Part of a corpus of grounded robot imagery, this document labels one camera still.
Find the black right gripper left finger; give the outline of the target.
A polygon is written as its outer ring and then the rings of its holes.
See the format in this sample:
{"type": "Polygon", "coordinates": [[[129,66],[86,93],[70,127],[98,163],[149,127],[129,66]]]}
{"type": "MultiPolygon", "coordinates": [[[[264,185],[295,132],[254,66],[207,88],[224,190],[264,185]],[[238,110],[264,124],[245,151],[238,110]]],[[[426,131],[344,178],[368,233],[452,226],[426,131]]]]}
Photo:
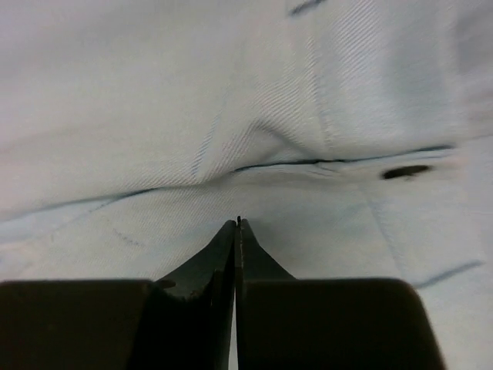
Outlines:
{"type": "Polygon", "coordinates": [[[235,230],[156,281],[3,282],[1,367],[227,368],[235,230]]]}

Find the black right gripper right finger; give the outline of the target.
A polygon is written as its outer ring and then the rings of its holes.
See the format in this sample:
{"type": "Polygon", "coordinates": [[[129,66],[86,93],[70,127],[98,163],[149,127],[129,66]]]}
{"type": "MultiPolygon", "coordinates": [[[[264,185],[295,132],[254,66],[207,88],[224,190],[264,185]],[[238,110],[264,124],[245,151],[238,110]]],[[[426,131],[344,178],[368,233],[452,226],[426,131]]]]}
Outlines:
{"type": "Polygon", "coordinates": [[[395,278],[301,280],[235,234],[236,345],[241,369],[443,369],[417,292],[395,278]]]}

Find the light blue trousers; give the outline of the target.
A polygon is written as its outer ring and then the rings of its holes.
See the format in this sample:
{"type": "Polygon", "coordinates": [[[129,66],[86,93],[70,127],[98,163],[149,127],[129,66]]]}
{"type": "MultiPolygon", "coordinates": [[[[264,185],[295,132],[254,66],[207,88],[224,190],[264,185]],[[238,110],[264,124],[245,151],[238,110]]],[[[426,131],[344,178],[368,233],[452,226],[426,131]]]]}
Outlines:
{"type": "Polygon", "coordinates": [[[1,278],[160,278],[246,218],[492,367],[490,1],[3,1],[1,278]]]}

